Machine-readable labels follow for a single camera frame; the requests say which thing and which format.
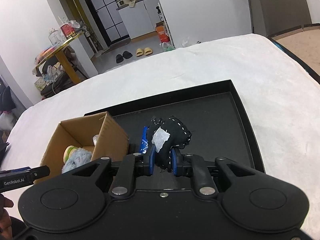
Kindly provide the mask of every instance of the white bed sheet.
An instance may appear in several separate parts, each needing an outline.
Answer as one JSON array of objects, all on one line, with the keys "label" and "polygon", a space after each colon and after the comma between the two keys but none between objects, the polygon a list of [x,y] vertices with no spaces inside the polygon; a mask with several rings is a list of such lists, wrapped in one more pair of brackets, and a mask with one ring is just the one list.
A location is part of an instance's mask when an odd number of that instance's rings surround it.
[{"label": "white bed sheet", "polygon": [[[266,173],[300,187],[310,210],[302,229],[320,238],[320,86],[255,34],[177,49],[90,78],[25,111],[2,169],[36,167],[61,120],[173,90],[231,79],[249,116]],[[25,190],[4,195],[15,207]]]}]

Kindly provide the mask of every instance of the white kitchen cabinet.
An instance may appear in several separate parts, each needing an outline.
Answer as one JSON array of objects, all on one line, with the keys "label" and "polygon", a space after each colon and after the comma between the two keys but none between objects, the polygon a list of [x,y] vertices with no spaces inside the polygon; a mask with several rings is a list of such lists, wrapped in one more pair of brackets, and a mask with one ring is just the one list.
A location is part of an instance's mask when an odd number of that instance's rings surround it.
[{"label": "white kitchen cabinet", "polygon": [[158,10],[156,9],[156,7],[158,6],[159,0],[143,0],[143,3],[146,6],[153,29],[156,30],[156,24],[161,22],[158,15]]},{"label": "white kitchen cabinet", "polygon": [[122,8],[119,13],[131,39],[154,31],[143,1],[137,2],[134,7]]}]

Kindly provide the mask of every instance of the cardboard box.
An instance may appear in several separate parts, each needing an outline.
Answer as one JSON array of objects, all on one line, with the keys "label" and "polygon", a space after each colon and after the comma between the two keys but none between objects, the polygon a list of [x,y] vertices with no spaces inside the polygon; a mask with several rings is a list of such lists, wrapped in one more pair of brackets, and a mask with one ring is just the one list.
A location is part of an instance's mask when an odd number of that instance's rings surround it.
[{"label": "cardboard box", "polygon": [[161,43],[163,42],[169,42],[170,38],[167,36],[166,31],[164,30],[164,24],[163,22],[159,22],[156,24],[156,31],[158,33],[158,36],[160,38]]},{"label": "cardboard box", "polygon": [[[96,134],[99,137],[94,146],[92,137]],[[92,152],[92,161],[104,156],[121,161],[127,154],[128,140],[128,135],[107,112],[61,121],[40,164],[50,168],[50,175],[36,180],[36,183],[61,174],[63,154],[70,145]]]}]

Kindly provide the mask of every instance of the glass door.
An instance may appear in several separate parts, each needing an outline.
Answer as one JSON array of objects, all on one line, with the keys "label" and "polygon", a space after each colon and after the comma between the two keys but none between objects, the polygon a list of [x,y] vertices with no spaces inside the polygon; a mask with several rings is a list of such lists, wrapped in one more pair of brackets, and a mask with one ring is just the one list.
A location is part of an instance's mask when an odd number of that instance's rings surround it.
[{"label": "glass door", "polygon": [[116,0],[85,0],[107,45],[129,37]]}]

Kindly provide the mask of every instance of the cable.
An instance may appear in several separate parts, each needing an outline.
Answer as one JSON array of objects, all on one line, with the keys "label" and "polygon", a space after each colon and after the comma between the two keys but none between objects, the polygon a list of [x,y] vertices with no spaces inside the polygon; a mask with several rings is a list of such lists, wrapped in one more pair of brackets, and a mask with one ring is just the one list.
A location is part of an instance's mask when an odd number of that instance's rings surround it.
[{"label": "cable", "polygon": [[54,92],[54,94],[56,95],[57,93],[54,91],[53,89],[53,85],[54,85],[54,77],[53,77],[53,73],[52,73],[52,66],[51,66],[51,75],[52,75],[52,91]]}]

